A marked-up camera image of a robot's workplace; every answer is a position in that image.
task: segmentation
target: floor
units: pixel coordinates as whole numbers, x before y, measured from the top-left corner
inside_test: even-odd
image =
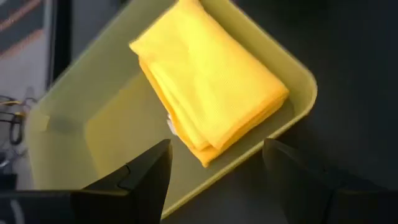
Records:
[[[3,45],[0,46],[4,49],[0,51],[0,95],[10,96],[19,101],[26,97],[39,99],[44,95],[49,67],[47,57],[50,41],[48,35],[49,20],[47,18],[51,2],[49,0],[31,2],[35,4],[31,5],[27,11],[24,11],[27,7],[25,1],[2,0],[2,4],[0,4],[0,10],[7,11],[10,18],[15,18],[18,13],[24,12],[24,15],[14,19],[9,27],[0,29],[0,39],[9,40],[7,45],[4,45],[5,42],[3,41]],[[0,110],[12,110],[12,108],[2,107]],[[8,139],[9,128],[8,124],[0,124],[0,139],[3,142],[3,139]],[[26,150],[25,142],[15,148],[18,153]],[[11,161],[3,171],[18,174],[18,189],[31,189],[33,184],[29,153],[24,156],[16,155],[8,142],[4,142],[0,151],[6,152]]]

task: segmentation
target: microfiber cloth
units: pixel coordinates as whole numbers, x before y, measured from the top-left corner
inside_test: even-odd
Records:
[[[289,93],[197,0],[176,2],[130,48],[179,138],[204,167]]]

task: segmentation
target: yellow tray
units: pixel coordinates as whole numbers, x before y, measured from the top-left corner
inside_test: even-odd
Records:
[[[202,0],[231,36],[290,90],[283,107],[204,169],[173,136],[167,112],[128,43],[173,0],[134,0],[63,74],[31,111],[26,138],[35,188],[80,189],[170,138],[174,160],[162,217],[260,150],[313,106],[313,75],[228,0]]]

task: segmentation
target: black surface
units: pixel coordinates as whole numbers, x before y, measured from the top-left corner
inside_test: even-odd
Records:
[[[171,166],[164,139],[82,190],[0,189],[0,223],[159,223]]]
[[[4,161],[6,155],[0,152],[0,163]],[[0,170],[0,192],[17,189],[17,175],[3,174]]]
[[[266,139],[267,184],[289,224],[397,223],[398,191],[331,166],[317,156]]]
[[[74,39],[92,39],[104,24],[101,15],[108,19],[109,14],[79,2],[86,30],[76,25]],[[312,112],[280,140],[378,185],[398,188],[395,1],[240,0],[238,5],[317,79]],[[85,7],[96,26],[83,20]],[[74,23],[80,24],[77,17]],[[164,223],[285,223],[269,200],[262,168],[256,154]]]

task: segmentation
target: folded towel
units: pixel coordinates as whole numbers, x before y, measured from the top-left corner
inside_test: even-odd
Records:
[[[179,0],[130,48],[178,136],[204,167],[288,95],[197,0]]]

